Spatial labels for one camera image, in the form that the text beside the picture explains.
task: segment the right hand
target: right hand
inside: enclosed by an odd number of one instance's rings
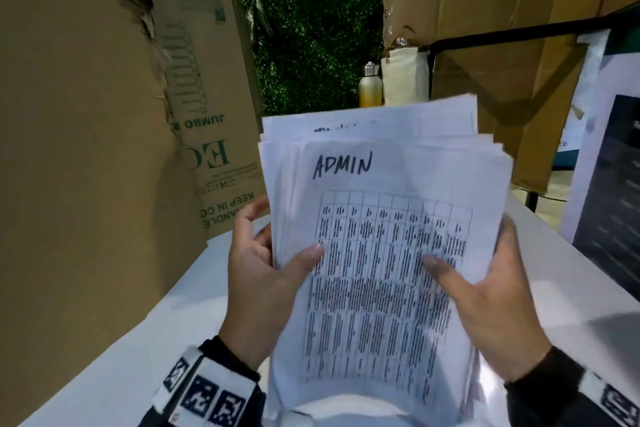
[[[504,381],[522,378],[547,355],[551,342],[536,314],[511,218],[502,219],[489,272],[478,284],[435,257],[426,255],[422,263],[456,303],[471,342]]]

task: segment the stack of paper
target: stack of paper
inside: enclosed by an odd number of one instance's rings
[[[325,249],[271,358],[284,408],[356,393],[454,425],[472,346],[420,257],[471,282],[490,263],[513,162],[477,134],[476,97],[263,123],[275,265]]]

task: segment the white table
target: white table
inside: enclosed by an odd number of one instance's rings
[[[518,226],[536,306],[551,340],[640,403],[640,303],[512,196],[507,211]],[[261,219],[257,227],[266,222]],[[140,325],[22,427],[137,425],[186,346],[218,331],[227,308],[229,245],[230,234],[209,241]],[[360,409],[356,405],[350,410]],[[503,425],[504,420],[494,423]]]

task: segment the green foliage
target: green foliage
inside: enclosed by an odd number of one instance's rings
[[[358,106],[360,70],[382,50],[382,0],[243,0],[267,115]]]

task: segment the cardboard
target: cardboard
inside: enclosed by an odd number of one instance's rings
[[[637,0],[384,0],[385,47],[604,15]],[[479,97],[480,131],[516,160],[513,182],[544,193],[585,48],[556,37],[446,51],[436,57],[432,98]]]
[[[166,61],[165,95],[184,144],[209,238],[265,193],[258,154],[260,103],[252,56],[233,0],[150,0]],[[245,65],[245,58],[250,62]]]
[[[135,4],[2,1],[0,426],[14,427],[206,242]]]

